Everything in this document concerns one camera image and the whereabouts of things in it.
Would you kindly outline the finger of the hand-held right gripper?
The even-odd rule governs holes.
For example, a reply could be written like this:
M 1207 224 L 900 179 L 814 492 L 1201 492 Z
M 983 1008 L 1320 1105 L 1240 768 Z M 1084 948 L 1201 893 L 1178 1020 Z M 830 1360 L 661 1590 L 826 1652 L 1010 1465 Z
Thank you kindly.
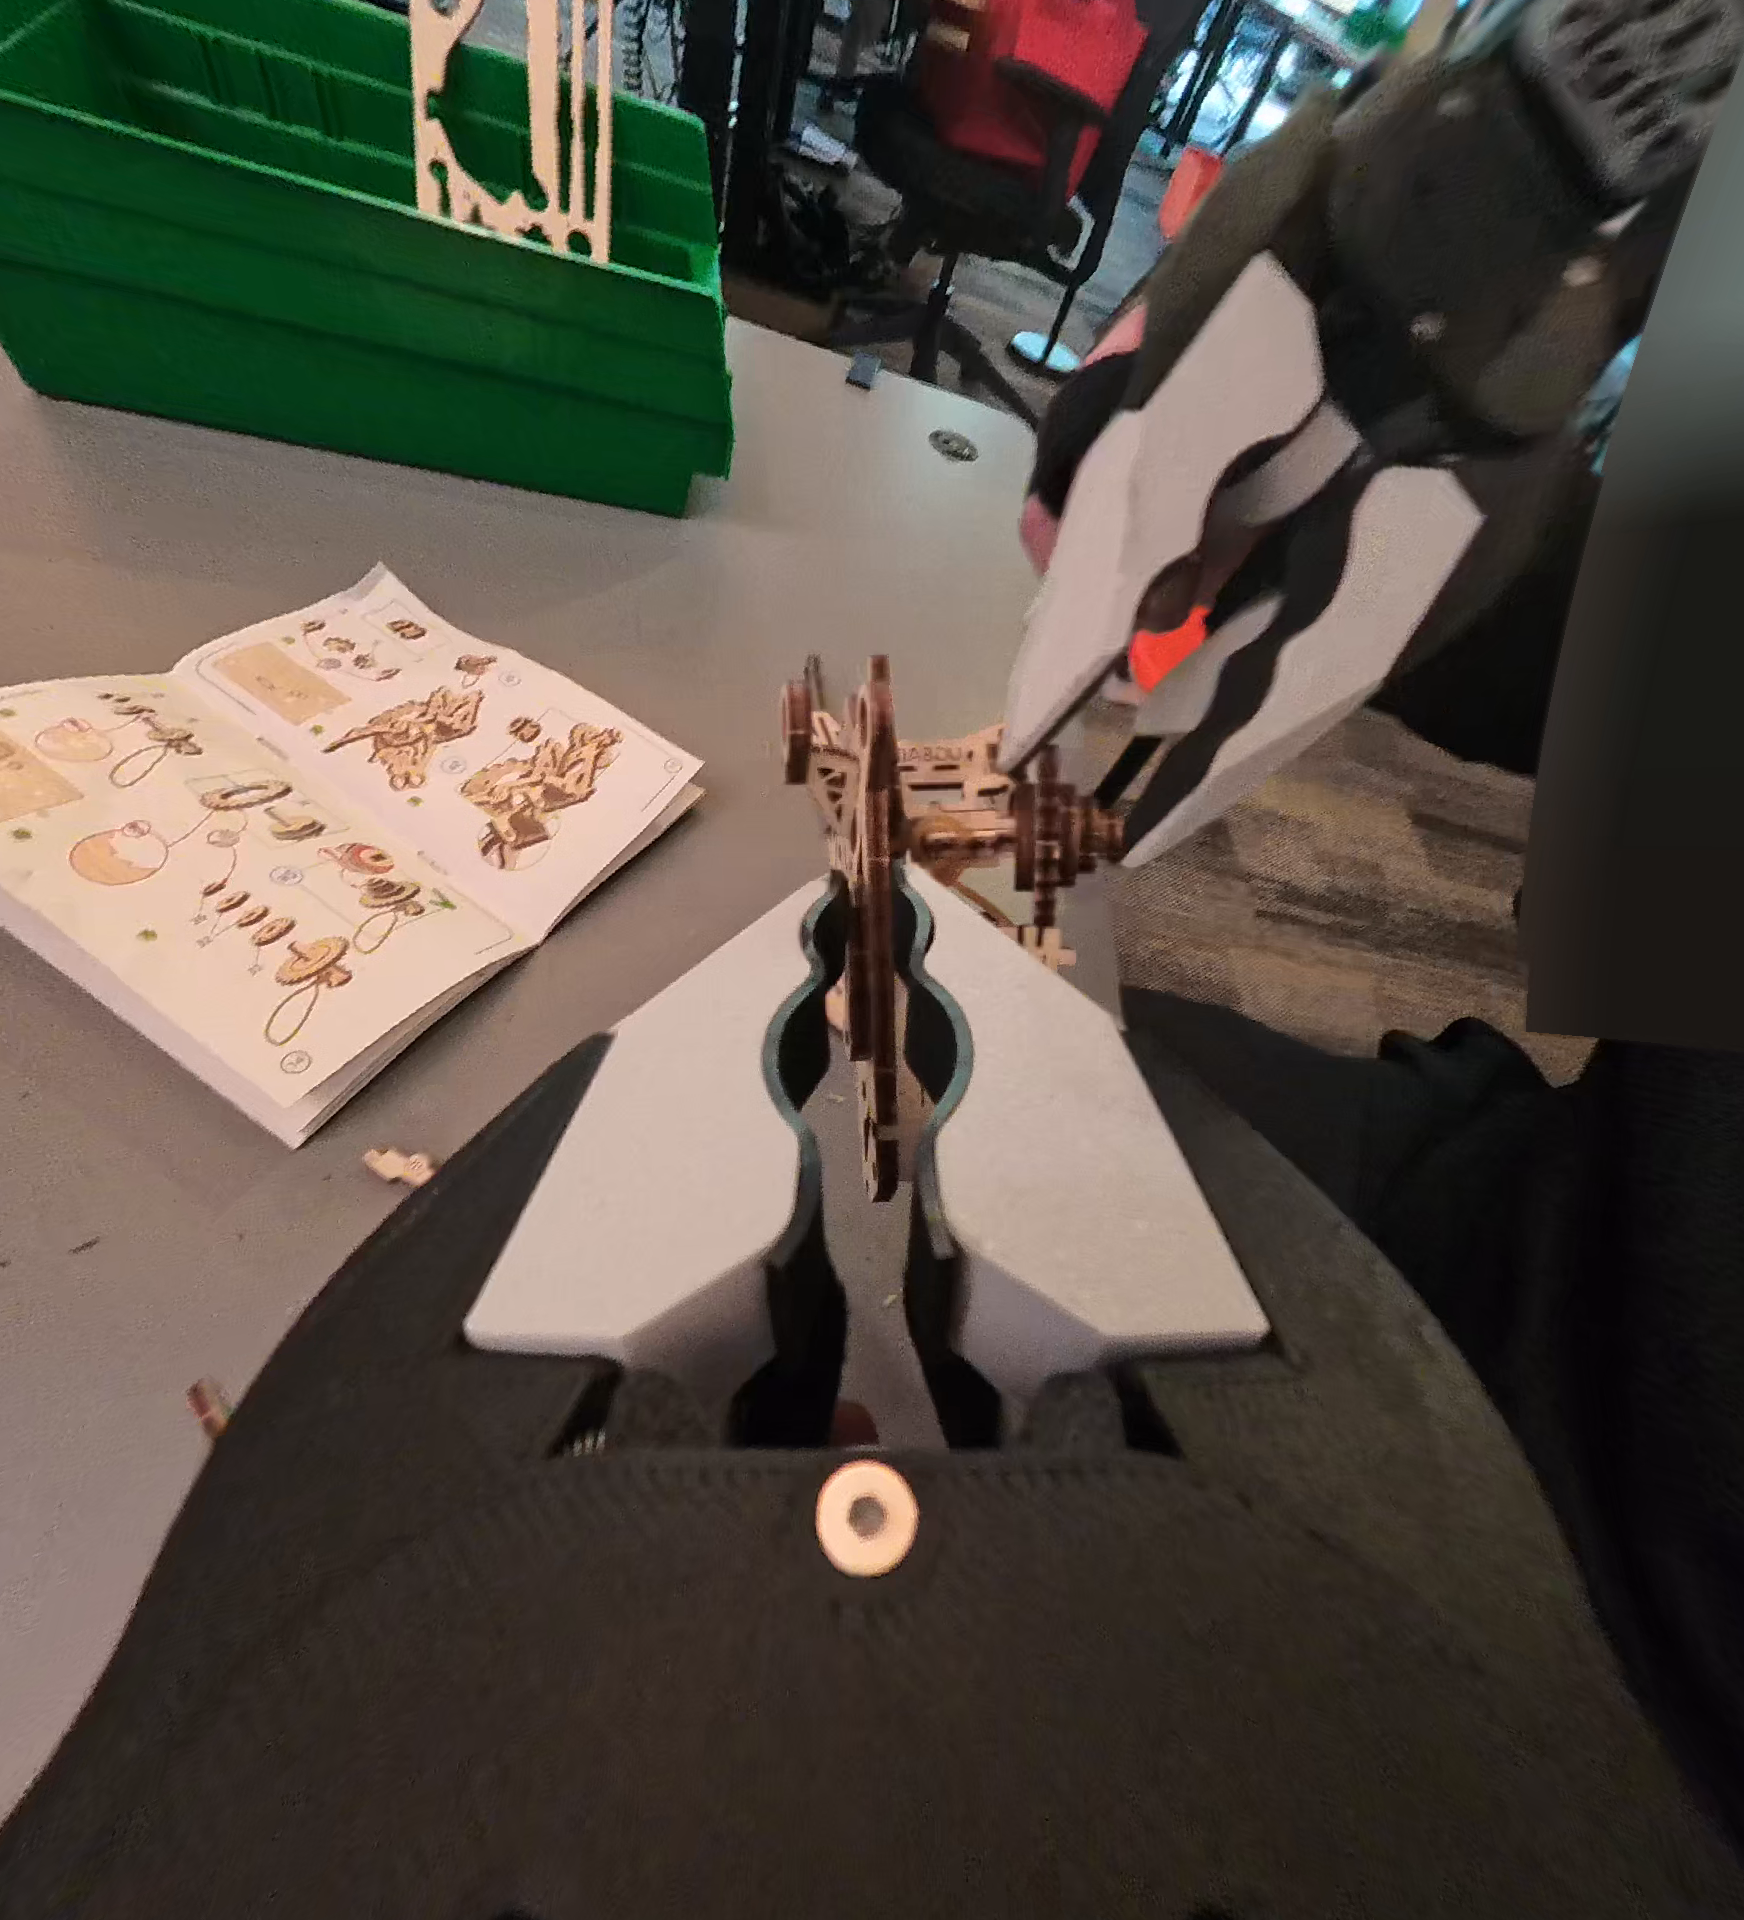
M 1094 694 L 1170 564 L 1289 517 L 1362 437 L 1327 395 L 1317 309 L 1259 252 L 1148 400 L 1082 459 L 1003 707 L 1017 772 Z
M 1302 524 L 1284 588 L 1173 664 L 1138 708 L 1163 745 L 1124 817 L 1121 865 L 1171 851 L 1250 797 L 1377 690 L 1481 525 L 1452 468 L 1379 468 Z

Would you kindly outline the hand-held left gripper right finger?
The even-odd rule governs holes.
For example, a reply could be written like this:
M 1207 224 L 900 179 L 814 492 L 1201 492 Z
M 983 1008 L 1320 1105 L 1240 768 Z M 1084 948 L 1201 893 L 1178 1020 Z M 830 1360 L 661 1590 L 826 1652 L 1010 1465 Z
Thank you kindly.
M 906 1326 L 944 1412 L 1260 1352 L 1270 1319 L 1114 1013 L 921 870 L 903 881 Z

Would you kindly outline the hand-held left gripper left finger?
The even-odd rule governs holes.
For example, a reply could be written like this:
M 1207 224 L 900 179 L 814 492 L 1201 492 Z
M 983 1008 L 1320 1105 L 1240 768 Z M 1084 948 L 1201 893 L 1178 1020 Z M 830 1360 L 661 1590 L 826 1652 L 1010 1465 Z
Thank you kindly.
M 659 1373 L 711 1412 L 773 1360 L 771 1275 L 822 1201 L 834 902 L 797 888 L 614 1026 L 462 1319 L 472 1347 Z

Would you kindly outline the wooden gear model assembly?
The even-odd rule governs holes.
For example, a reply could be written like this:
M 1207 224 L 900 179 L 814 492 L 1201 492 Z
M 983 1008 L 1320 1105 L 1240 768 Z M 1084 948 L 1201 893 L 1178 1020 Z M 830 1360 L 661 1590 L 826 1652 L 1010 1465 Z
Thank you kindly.
M 909 1175 L 913 1126 L 894 944 L 909 865 L 1058 971 L 1073 959 L 1058 929 L 1060 896 L 1116 863 L 1126 830 L 1110 806 L 1065 779 L 1058 745 L 1040 748 L 1029 770 L 1009 772 L 999 759 L 1003 725 L 900 739 L 883 655 L 837 715 L 812 653 L 782 690 L 779 721 L 784 777 L 812 794 L 830 870 L 846 890 L 846 951 L 828 988 L 828 1020 L 856 1064 L 864 1188 L 883 1202 Z

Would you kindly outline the person's right hand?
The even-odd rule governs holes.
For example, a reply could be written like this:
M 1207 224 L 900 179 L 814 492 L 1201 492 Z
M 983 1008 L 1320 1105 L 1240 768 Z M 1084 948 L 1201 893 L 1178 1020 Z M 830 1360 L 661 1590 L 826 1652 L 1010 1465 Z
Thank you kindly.
M 1148 295 L 1139 290 L 1120 307 L 1079 370 L 1062 381 L 1037 425 L 1021 541 L 1040 576 L 1051 566 L 1078 469 L 1114 418 L 1130 408 L 1146 330 Z

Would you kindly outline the black office chair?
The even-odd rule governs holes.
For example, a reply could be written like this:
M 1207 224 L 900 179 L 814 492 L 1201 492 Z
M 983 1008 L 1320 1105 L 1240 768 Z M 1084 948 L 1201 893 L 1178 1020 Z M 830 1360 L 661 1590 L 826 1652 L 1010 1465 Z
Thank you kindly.
M 838 343 L 909 339 L 909 371 L 915 379 L 933 384 L 939 364 L 950 360 L 965 388 L 985 393 L 1021 419 L 1036 419 L 1028 395 L 992 364 L 981 337 L 954 322 L 953 283 L 968 259 L 1028 268 L 1062 289 L 1053 330 L 1065 325 L 1078 290 L 1097 272 L 1153 97 L 1173 63 L 1191 49 L 1205 14 L 1205 4 L 1194 1 L 1135 6 L 1148 45 L 1078 187 L 1070 185 L 1078 143 L 1073 126 L 1058 137 L 1037 174 L 961 155 L 933 132 L 915 95 L 915 63 L 925 44 L 928 6 L 904 73 L 869 83 L 860 93 L 856 151 L 870 177 L 898 199 L 891 230 L 894 260 L 906 264 L 927 252 L 937 260 L 937 274 L 919 309 L 897 307 L 879 319 L 855 324 L 838 334 Z

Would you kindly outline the red cloth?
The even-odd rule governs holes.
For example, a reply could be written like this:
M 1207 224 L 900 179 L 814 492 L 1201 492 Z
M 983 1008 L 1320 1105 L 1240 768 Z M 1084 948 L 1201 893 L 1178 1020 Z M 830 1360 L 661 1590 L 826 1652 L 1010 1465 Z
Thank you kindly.
M 933 4 L 915 95 L 946 146 L 1023 174 L 1078 128 L 1078 187 L 1146 45 L 1132 1 Z

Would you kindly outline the open instruction booklet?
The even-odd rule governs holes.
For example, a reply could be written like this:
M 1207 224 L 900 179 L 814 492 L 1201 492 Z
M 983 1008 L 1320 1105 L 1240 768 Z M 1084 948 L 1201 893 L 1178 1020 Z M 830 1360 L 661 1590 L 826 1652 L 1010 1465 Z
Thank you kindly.
M 0 687 L 0 928 L 297 1149 L 699 768 L 381 564 L 164 674 Z

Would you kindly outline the laser-cut wooden sheet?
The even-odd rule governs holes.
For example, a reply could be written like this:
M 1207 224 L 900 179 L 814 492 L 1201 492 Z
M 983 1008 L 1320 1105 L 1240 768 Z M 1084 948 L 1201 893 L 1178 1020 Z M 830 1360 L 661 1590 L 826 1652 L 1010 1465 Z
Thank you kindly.
M 411 4 L 411 93 L 420 206 L 462 227 L 614 256 L 615 4 L 527 4 L 527 180 L 489 190 L 459 161 L 441 116 L 452 53 L 480 1 Z

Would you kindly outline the green plastic storage bin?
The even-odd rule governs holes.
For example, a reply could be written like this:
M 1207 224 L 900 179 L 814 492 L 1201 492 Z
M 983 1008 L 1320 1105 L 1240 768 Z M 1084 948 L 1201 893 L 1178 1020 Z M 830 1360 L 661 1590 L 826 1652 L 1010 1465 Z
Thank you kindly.
M 614 99 L 607 254 L 522 188 L 528 66 L 377 4 L 0 4 L 0 347 L 40 395 L 683 516 L 734 451 L 702 122 Z

